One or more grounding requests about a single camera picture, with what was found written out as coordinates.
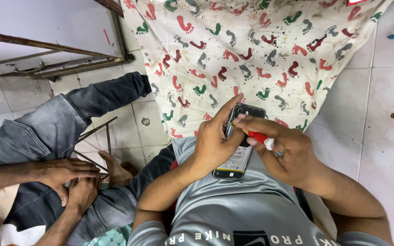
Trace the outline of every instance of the logo on shirt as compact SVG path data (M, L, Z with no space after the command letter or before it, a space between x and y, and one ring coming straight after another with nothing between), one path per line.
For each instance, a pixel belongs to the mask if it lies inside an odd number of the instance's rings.
M235 246L270 246L265 231L233 231Z

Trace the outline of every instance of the grey jeans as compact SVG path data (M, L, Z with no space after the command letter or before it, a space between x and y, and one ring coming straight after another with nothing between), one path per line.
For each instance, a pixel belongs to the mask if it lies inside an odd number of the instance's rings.
M91 117L101 117L150 92L146 75L128 73L57 95L32 113L14 121L5 120L0 127L0 165L69 158ZM145 187L167 172L174 160L172 147L165 148L126 187L101 190L67 244L80 246L133 222ZM41 225L48 229L63 210L59 196L50 187L40 182L23 183L4 223L15 225L18 231Z

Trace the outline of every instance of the battery label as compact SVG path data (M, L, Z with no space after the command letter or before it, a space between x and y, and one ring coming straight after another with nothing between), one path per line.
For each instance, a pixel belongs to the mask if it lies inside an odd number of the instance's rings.
M225 164L217 167L217 169L225 170L225 171L243 172L247 164L247 158L249 157L252 148L253 148L252 146L249 147L239 146L236 149L235 153L229 158L229 160Z

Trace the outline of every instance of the grey t-shirt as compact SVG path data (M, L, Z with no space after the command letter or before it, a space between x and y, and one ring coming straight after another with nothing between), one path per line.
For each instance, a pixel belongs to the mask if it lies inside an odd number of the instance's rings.
M173 142L179 164L193 152L195 138ZM179 196L170 235L162 223L147 221L135 229L129 246L162 245L384 245L370 234L348 232L337 242L309 221L293 187L272 178L254 152L244 178L215 179L211 174Z

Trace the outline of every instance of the hand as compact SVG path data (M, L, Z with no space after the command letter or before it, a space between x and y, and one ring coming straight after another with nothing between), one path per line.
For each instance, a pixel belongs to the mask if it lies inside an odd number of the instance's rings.
M274 121L240 114L233 124L249 131L260 132L274 138L274 152L282 151L283 155L276 157L272 151L252 137L247 142L254 147L266 170L278 180L314 194L320 185L318 182L329 170L314 154L311 140L302 131L290 129Z
M201 178L229 160L243 141L245 134L241 129L235 129L229 139L223 133L230 112L242 99L243 93L231 98L212 120L200 124L193 158L198 165L196 174Z
M37 181L53 188L62 200L62 206L66 206L68 202L68 189L65 187L67 181L99 177L100 172L94 164L77 158L35 162L33 165L38 174Z
M97 197L101 187L101 179L80 178L73 179L69 184L69 200L65 209L73 210L83 215Z

